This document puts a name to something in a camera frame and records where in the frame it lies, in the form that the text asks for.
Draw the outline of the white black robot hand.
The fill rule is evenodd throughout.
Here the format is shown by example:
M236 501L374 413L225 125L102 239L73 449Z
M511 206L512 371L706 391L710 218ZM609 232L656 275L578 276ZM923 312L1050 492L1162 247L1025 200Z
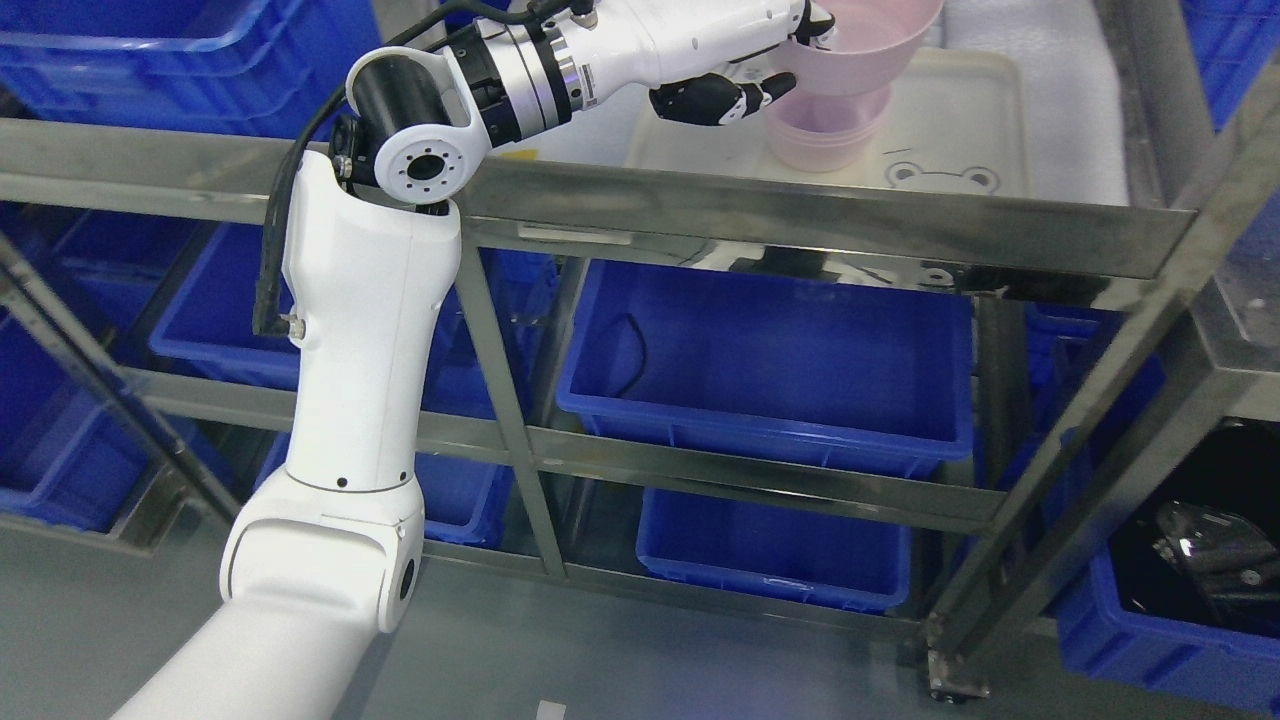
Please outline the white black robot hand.
M648 88L655 113L690 126L727 126L797 86L791 72L759 82L721 74L780 45L827 50L835 15L817 1L599 1L594 26L557 27L579 74L585 109L622 88Z

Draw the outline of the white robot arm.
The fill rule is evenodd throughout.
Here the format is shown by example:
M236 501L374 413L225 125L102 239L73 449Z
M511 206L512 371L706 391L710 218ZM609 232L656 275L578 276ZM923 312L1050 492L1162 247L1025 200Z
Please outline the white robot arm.
M221 607L119 719L329 719L416 587L413 473L433 332L460 269L454 195L495 143L460 54L411 42L453 12L524 29L582 1L448 1L361 56L273 179L252 328L301 351L291 445L239 510Z

